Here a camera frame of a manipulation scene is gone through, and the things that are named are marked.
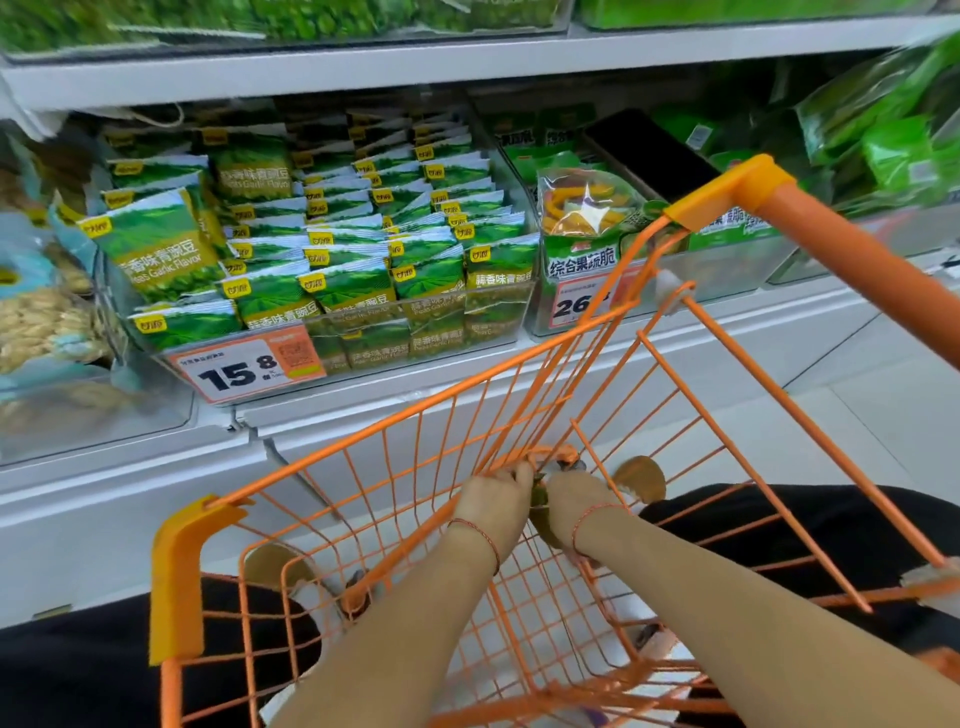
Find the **wire basket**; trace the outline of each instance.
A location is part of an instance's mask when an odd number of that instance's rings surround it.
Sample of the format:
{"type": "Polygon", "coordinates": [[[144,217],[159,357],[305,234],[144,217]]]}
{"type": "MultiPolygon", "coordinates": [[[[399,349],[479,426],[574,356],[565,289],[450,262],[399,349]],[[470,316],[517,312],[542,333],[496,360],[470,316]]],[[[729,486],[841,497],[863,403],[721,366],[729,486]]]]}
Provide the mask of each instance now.
{"type": "MultiPolygon", "coordinates": [[[[716,545],[782,522],[796,537],[798,555],[753,569],[770,574],[819,565],[832,585],[814,599],[823,606],[870,614],[876,602],[960,589],[957,577],[857,589],[771,489],[746,450],[711,416],[715,393],[697,387],[696,381],[688,384],[682,366],[672,364],[673,357],[652,342],[664,315],[675,306],[688,310],[724,355],[737,362],[745,379],[781,407],[795,428],[797,446],[805,438],[808,447],[832,460],[838,479],[855,483],[912,546],[917,565],[945,563],[937,547],[695,302],[693,284],[659,272],[658,260],[686,230],[698,230],[736,205],[797,240],[954,366],[960,362],[951,329],[941,326],[948,317],[957,320],[960,301],[883,251],[866,232],[818,208],[770,158],[739,165],[667,209],[665,217],[638,235],[576,328],[229,496],[195,503],[165,523],[155,541],[151,614],[151,662],[161,665],[164,728],[191,725],[224,711],[236,712],[239,724],[259,725],[265,703],[301,679],[301,652],[320,640],[329,647],[437,542],[460,484],[473,473],[520,458],[547,469],[553,463],[568,467],[583,461],[635,510],[639,498],[612,479],[616,465],[633,455],[649,455],[660,464],[671,496],[708,482],[729,483],[671,516],[673,522],[744,489],[758,489],[769,503],[768,514],[699,544],[716,545]],[[667,231],[678,224],[686,230],[667,231]],[[625,303],[595,316],[596,306],[655,236],[659,243],[625,303]],[[892,273],[886,280],[898,284],[875,284],[865,269],[872,275],[892,273]],[[639,292],[654,280],[663,294],[657,313],[632,341],[608,346],[638,305],[639,292]],[[281,552],[278,583],[272,585],[283,609],[282,614],[257,614],[250,589],[263,581],[253,573],[252,554],[271,544],[287,549],[281,552]],[[204,556],[239,556],[222,563],[205,558],[201,571],[205,547],[211,550],[204,556]],[[236,584],[239,608],[205,611],[202,577],[236,584]],[[299,619],[315,622],[320,637],[299,637],[299,619]],[[204,654],[205,620],[239,622],[244,650],[204,654]],[[286,639],[281,646],[264,648],[252,635],[270,620],[285,625],[286,639]],[[258,661],[276,656],[284,665],[289,659],[289,680],[261,686],[258,661]],[[247,689],[198,709],[189,698],[189,681],[192,671],[211,663],[241,671],[247,689]]],[[[658,624],[658,616],[616,576],[551,549],[528,525],[459,642],[430,725],[525,725],[540,716],[569,725],[585,724],[585,716],[594,724],[599,716],[611,723],[642,716],[653,724],[673,725],[678,711],[731,712],[723,699],[690,697],[691,688],[709,687],[709,678],[668,631],[650,639],[651,627],[658,624]]]]}

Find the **black pants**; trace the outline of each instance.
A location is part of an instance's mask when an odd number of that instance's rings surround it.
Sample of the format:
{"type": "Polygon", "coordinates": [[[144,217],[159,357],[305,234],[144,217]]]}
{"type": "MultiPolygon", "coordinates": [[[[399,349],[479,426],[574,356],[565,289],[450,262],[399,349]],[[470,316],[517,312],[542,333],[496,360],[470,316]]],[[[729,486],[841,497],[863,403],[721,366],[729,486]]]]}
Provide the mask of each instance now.
{"type": "MultiPolygon", "coordinates": [[[[239,614],[236,585],[203,581],[204,608],[239,614]]],[[[282,615],[280,595],[248,587],[252,614],[282,615]]],[[[291,604],[292,613],[302,611],[291,604]]],[[[293,618],[294,644],[319,636],[308,615],[293,618]]],[[[159,669],[148,667],[149,595],[0,630],[0,716],[4,725],[37,728],[130,728],[159,725],[159,669]]],[[[254,650],[287,647],[283,619],[254,619],[254,650]]],[[[204,620],[206,655],[243,652],[240,619],[204,620]]],[[[302,674],[320,659],[317,640],[297,652],[302,674]]],[[[293,678],[287,651],[254,659],[261,691],[293,678]]],[[[245,697],[243,660],[187,667],[183,674],[185,715],[245,697]]],[[[188,723],[197,728],[249,726],[246,702],[188,723]]]]}
{"type": "MultiPolygon", "coordinates": [[[[653,503],[640,512],[656,523],[730,487],[709,485],[681,497],[653,503]]],[[[855,486],[776,485],[774,491],[858,591],[898,586],[904,572],[924,559],[855,486]]],[[[947,556],[960,554],[960,507],[903,488],[883,492],[947,556]]],[[[756,487],[743,488],[663,526],[685,541],[696,542],[776,513],[756,487]]],[[[809,555],[783,522],[774,521],[706,546],[746,567],[809,555]]],[[[818,563],[766,571],[763,575],[806,598],[834,595],[840,587],[818,563]]],[[[917,654],[946,646],[960,652],[960,620],[914,601],[874,605],[865,615],[855,607],[831,611],[905,652],[917,654]]],[[[694,689],[691,697],[719,697],[714,690],[694,689]]],[[[736,728],[736,716],[681,713],[678,722],[705,728],[736,728]]]]}

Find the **wrist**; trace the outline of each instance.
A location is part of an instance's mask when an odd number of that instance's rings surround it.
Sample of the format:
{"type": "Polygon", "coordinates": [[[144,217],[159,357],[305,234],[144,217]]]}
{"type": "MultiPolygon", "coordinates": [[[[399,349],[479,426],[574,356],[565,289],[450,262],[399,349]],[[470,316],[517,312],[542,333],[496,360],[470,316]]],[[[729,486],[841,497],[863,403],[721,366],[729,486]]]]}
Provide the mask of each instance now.
{"type": "Polygon", "coordinates": [[[499,568],[499,552],[488,537],[465,523],[453,522],[447,528],[442,543],[455,551],[459,560],[470,567],[496,573],[499,568]]]}
{"type": "Polygon", "coordinates": [[[617,542],[617,534],[636,520],[622,505],[603,505],[588,509],[575,527],[572,545],[579,553],[603,561],[604,547],[617,542]]]}

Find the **green snack bag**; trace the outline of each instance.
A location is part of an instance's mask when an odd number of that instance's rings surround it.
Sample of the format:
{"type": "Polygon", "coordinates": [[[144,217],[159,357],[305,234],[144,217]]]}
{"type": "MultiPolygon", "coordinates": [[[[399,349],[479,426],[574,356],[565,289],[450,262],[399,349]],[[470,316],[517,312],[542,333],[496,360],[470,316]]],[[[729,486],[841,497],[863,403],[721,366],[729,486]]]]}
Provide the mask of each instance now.
{"type": "Polygon", "coordinates": [[[409,182],[422,180],[423,170],[420,168],[420,163],[414,159],[380,172],[370,172],[364,175],[363,179],[369,180],[373,187],[400,187],[409,182]]]}
{"type": "Polygon", "coordinates": [[[334,376],[349,372],[347,355],[333,325],[325,317],[307,319],[305,323],[313,348],[320,358],[320,363],[324,365],[326,375],[334,376]]]}
{"type": "Polygon", "coordinates": [[[145,159],[161,155],[187,155],[193,148],[188,129],[127,129],[104,127],[99,137],[103,159],[145,159]]]}
{"type": "Polygon", "coordinates": [[[300,285],[320,302],[324,311],[337,314],[331,321],[340,331],[396,315],[391,307],[380,308],[396,301],[382,258],[363,258],[324,268],[301,276],[300,285]]]}
{"type": "Polygon", "coordinates": [[[231,205],[230,214],[238,223],[249,223],[256,218],[281,215],[306,215],[305,197],[288,197],[285,200],[268,200],[262,203],[231,205]]]}
{"type": "Polygon", "coordinates": [[[151,182],[171,180],[191,172],[208,173],[209,158],[206,155],[171,155],[148,159],[111,159],[107,171],[117,189],[142,187],[151,182]]]}
{"type": "MultiPolygon", "coordinates": [[[[307,189],[316,190],[315,187],[308,187],[307,189]]],[[[357,189],[329,197],[326,197],[322,191],[311,191],[307,195],[306,218],[311,222],[314,220],[335,220],[344,213],[347,213],[347,217],[359,217],[360,215],[369,215],[372,212],[373,205],[370,202],[370,193],[366,189],[357,189]]]]}
{"type": "Polygon", "coordinates": [[[310,238],[304,234],[251,237],[244,240],[233,238],[227,245],[230,257],[235,260],[277,260],[288,257],[291,252],[301,253],[303,248],[310,245],[310,238]]]}
{"type": "Polygon", "coordinates": [[[487,217],[496,210],[502,209],[504,197],[505,193],[502,189],[478,192],[439,203],[437,209],[448,216],[460,214],[467,217],[487,217]]]}
{"type": "MultiPolygon", "coordinates": [[[[430,185],[424,180],[409,182],[401,187],[375,187],[370,192],[376,211],[384,217],[397,217],[399,213],[407,211],[407,208],[424,192],[430,192],[430,185]]],[[[426,201],[427,212],[430,211],[430,201],[426,201]]]]}
{"type": "Polygon", "coordinates": [[[464,296],[445,296],[444,293],[463,291],[464,246],[450,245],[430,257],[405,262],[401,260],[390,271],[396,287],[396,297],[405,303],[403,310],[411,323],[445,316],[451,311],[463,310],[464,296]]]}
{"type": "Polygon", "coordinates": [[[357,159],[352,167],[358,175],[373,175],[415,160],[413,145],[404,144],[372,157],[357,159]]]}
{"type": "Polygon", "coordinates": [[[224,202],[238,205],[294,196],[286,135],[282,124],[200,129],[224,202]]]}
{"type": "Polygon", "coordinates": [[[154,308],[128,318],[158,352],[219,339],[243,330],[233,301],[224,299],[154,308]]]}
{"type": "Polygon", "coordinates": [[[718,125],[689,104],[666,104],[654,109],[650,118],[677,141],[704,155],[710,153],[718,136],[718,125]]]}
{"type": "Polygon", "coordinates": [[[490,160],[484,159],[479,152],[434,159],[423,163],[423,175],[434,189],[445,189],[489,177],[490,160]]]}
{"type": "Polygon", "coordinates": [[[251,237],[277,237],[279,235],[301,235],[306,230],[306,221],[302,215],[278,215],[277,217],[256,217],[247,223],[224,226],[224,235],[228,241],[251,237]]]}
{"type": "Polygon", "coordinates": [[[77,227],[150,303],[209,288],[224,276],[216,252],[200,233],[185,189],[84,218],[77,227]]]}
{"type": "Polygon", "coordinates": [[[523,234],[526,215],[514,212],[503,217],[481,217],[453,228],[453,235],[465,246],[484,245],[523,234]]]}
{"type": "Polygon", "coordinates": [[[212,246],[218,257],[229,257],[227,239],[218,219],[219,202],[210,190],[206,172],[193,172],[182,177],[150,182],[140,187],[111,189],[100,194],[108,209],[119,209],[137,200],[156,195],[157,192],[180,187],[185,189],[190,196],[191,210],[204,242],[212,246]]]}
{"type": "Polygon", "coordinates": [[[487,114],[484,124],[502,147],[532,147],[537,144],[537,114],[534,111],[487,114]]]}
{"type": "Polygon", "coordinates": [[[352,141],[331,141],[290,154],[294,177],[304,184],[353,176],[356,147],[352,141]]]}
{"type": "Polygon", "coordinates": [[[472,150],[473,135],[466,133],[421,144],[414,148],[414,156],[417,161],[427,162],[431,159],[457,157],[472,150]]]}
{"type": "Polygon", "coordinates": [[[553,147],[580,138],[580,133],[597,120],[597,109],[590,103],[555,107],[540,112],[537,126],[543,146],[553,147]]]}
{"type": "Polygon", "coordinates": [[[340,245],[313,245],[303,249],[303,254],[310,262],[310,269],[329,268],[334,265],[351,263],[364,258],[379,258],[384,260],[390,257],[390,249],[386,243],[351,243],[340,245]]]}
{"type": "Polygon", "coordinates": [[[390,267],[400,268],[424,260],[442,253],[456,243],[453,230],[446,226],[402,233],[387,240],[390,247],[390,267]]]}
{"type": "Polygon", "coordinates": [[[352,369],[371,369],[406,361],[410,326],[403,318],[364,324],[340,336],[352,369]]]}
{"type": "Polygon", "coordinates": [[[306,258],[278,263],[245,276],[220,281],[249,328],[264,328],[316,316],[320,309],[300,287],[299,276],[310,271],[306,258]]]}

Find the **hand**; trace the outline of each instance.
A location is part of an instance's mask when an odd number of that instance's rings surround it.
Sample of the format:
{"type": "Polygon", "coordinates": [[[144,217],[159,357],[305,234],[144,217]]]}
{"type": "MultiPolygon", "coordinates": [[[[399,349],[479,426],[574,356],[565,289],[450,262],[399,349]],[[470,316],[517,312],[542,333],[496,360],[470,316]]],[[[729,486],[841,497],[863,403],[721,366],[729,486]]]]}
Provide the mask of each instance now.
{"type": "Polygon", "coordinates": [[[573,548],[573,527],[589,507],[600,503],[622,505],[603,480],[583,471],[555,473],[546,481],[545,487],[550,530],[567,548],[573,548]]]}
{"type": "MultiPolygon", "coordinates": [[[[490,536],[502,561],[513,552],[520,540],[530,513],[530,491],[534,487],[534,470],[529,463],[519,463],[516,475],[497,471],[491,477],[472,477],[461,491],[453,518],[475,524],[490,536]]],[[[451,528],[471,530],[462,523],[451,528]]]]}

